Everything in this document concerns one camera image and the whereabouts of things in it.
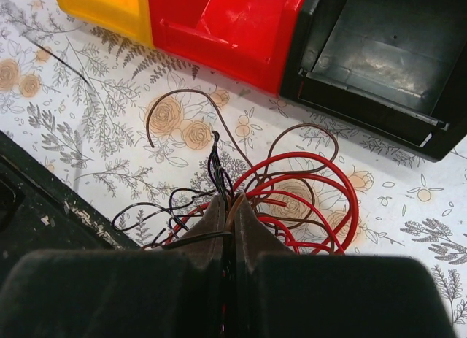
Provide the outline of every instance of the yellow bin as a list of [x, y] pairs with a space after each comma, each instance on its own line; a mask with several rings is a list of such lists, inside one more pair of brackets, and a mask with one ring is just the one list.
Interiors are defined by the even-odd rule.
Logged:
[[57, 0], [76, 18], [125, 35], [148, 47], [153, 45], [147, 0]]

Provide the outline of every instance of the tablecloth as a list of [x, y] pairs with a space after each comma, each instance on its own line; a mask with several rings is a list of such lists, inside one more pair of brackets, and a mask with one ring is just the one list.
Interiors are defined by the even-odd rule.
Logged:
[[[230, 176], [235, 180], [247, 169], [212, 105], [196, 94], [161, 102], [150, 121], [155, 144], [150, 147], [144, 127], [148, 107], [170, 90], [196, 88], [211, 94], [253, 163], [266, 157], [286, 128], [318, 123], [338, 137], [336, 164], [358, 194], [358, 233], [347, 252], [421, 261], [433, 275], [459, 337], [467, 337], [467, 140], [434, 164], [345, 123], [75, 20], [55, 0], [3, 0], [0, 16], [1, 130], [103, 215], [112, 219], [135, 201], [166, 205], [176, 187], [207, 189], [213, 128], [221, 134], [220, 156]], [[90, 86], [21, 36], [25, 33], [81, 72]], [[288, 134], [274, 152], [291, 150], [329, 157], [333, 145], [323, 132], [305, 128]], [[293, 159], [274, 168], [311, 166], [316, 164]], [[346, 199], [323, 184], [312, 187], [317, 206], [335, 226], [346, 212]], [[310, 197], [296, 180], [280, 188]], [[272, 206], [269, 212], [288, 217], [306, 213], [303, 205], [289, 202], [287, 208]], [[131, 225], [146, 212], [142, 207], [126, 213], [118, 225]], [[158, 215], [128, 235], [145, 245], [166, 223], [167, 217]], [[293, 233], [298, 240], [325, 238], [306, 224]]]

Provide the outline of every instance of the white floral surface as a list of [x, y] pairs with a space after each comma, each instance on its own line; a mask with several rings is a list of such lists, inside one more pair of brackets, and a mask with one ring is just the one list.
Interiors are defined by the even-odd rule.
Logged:
[[[432, 164], [311, 110], [68, 17], [55, 0], [3, 0], [0, 18], [1, 130], [109, 219], [135, 201], [166, 205], [174, 187], [208, 188], [204, 167], [212, 128], [221, 133], [221, 158], [232, 178], [247, 168], [214, 109], [194, 94], [162, 102], [151, 120], [151, 148], [144, 119], [165, 92], [197, 88], [212, 94], [253, 163], [266, 157], [281, 131], [297, 123], [319, 123], [338, 137], [336, 162], [358, 192], [361, 220], [348, 253], [411, 256], [423, 262], [459, 337], [467, 337], [466, 140]], [[25, 33], [83, 73], [90, 86], [21, 36]], [[276, 153], [310, 150], [330, 156], [332, 149], [321, 132], [304, 129], [288, 134]], [[308, 169], [310, 164], [293, 160], [283, 167]], [[310, 198], [298, 182], [280, 187]], [[336, 225], [346, 200], [319, 183], [312, 187], [317, 205]], [[270, 212], [300, 217], [306, 214], [302, 207], [290, 203]], [[132, 218], [138, 215], [124, 215], [119, 225]], [[129, 236], [147, 244], [166, 227], [166, 219], [152, 218]], [[293, 232], [300, 240], [325, 237], [306, 224]]]

